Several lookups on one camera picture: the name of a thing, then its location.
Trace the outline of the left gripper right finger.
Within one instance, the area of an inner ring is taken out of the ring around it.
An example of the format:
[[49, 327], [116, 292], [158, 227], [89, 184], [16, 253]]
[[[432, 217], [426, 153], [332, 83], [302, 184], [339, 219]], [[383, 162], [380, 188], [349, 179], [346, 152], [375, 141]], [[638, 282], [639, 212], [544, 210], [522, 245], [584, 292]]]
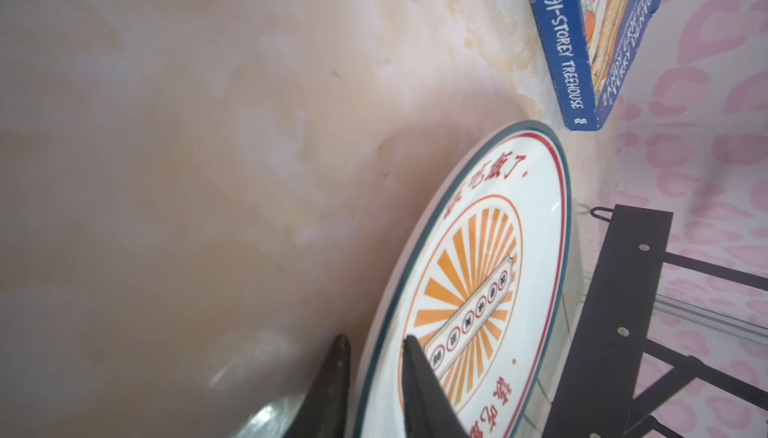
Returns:
[[401, 387], [407, 437], [468, 437], [419, 341], [412, 335], [403, 342]]

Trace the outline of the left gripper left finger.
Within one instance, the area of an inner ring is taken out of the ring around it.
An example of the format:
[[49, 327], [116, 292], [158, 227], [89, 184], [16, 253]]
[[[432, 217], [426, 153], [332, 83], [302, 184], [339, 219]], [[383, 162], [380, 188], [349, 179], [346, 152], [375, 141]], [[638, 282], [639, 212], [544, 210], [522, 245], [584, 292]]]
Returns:
[[345, 437], [350, 380], [351, 345], [339, 334], [284, 437]]

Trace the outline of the white plate orange sunburst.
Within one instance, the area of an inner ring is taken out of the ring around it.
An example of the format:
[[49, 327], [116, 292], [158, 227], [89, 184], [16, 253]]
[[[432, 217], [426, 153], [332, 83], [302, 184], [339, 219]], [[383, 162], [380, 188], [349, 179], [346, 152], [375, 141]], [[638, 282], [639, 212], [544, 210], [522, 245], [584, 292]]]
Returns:
[[413, 337], [472, 437], [518, 429], [560, 309], [571, 186], [555, 132], [500, 128], [451, 171], [415, 226], [379, 303], [348, 429], [404, 435], [402, 345]]

